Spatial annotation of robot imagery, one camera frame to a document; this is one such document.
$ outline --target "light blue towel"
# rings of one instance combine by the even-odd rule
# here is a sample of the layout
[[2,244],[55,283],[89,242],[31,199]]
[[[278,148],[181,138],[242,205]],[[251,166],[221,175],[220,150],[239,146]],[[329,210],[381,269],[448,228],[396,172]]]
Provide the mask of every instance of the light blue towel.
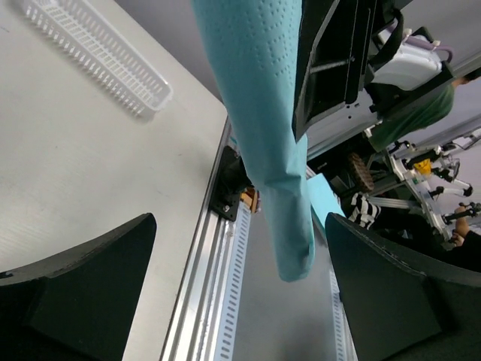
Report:
[[314,234],[307,138],[292,133],[301,0],[192,0],[217,86],[285,281],[307,276]]
[[310,202],[313,206],[314,217],[318,224],[325,228],[325,219],[329,213],[344,215],[340,208],[337,197],[331,190],[324,175],[318,174],[307,181],[309,188]]

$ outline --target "white plastic basket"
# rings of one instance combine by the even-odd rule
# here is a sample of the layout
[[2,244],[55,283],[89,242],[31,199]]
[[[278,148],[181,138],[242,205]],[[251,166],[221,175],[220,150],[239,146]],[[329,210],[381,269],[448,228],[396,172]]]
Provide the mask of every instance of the white plastic basket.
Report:
[[23,0],[26,16],[135,115],[172,97],[156,70],[85,0]]

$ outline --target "white container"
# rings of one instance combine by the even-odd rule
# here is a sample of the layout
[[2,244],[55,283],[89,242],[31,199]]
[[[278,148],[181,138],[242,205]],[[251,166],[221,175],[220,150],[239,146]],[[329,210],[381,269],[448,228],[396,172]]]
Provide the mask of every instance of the white container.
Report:
[[23,0],[26,16],[133,114],[152,117],[172,97],[157,71],[85,0]]
[[[380,34],[384,43],[389,36],[387,30]],[[443,64],[435,51],[403,43],[392,60],[376,71],[373,83],[391,84],[409,91],[427,83],[442,70]]]

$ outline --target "metal bracket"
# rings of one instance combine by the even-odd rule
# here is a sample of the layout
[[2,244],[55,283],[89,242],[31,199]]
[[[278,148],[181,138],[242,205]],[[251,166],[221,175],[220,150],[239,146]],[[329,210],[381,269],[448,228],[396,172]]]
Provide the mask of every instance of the metal bracket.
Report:
[[209,208],[222,218],[237,219],[241,193],[251,187],[242,159],[231,147],[224,147],[220,157],[219,170],[210,196]]

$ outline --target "table surface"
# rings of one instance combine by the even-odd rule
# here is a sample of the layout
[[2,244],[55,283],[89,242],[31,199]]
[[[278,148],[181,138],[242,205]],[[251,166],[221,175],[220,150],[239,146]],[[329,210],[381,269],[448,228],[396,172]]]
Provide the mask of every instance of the table surface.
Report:
[[156,243],[124,359],[157,361],[226,111],[114,1],[89,2],[165,77],[174,98],[152,121],[136,120],[16,2],[0,2],[0,271],[153,213]]

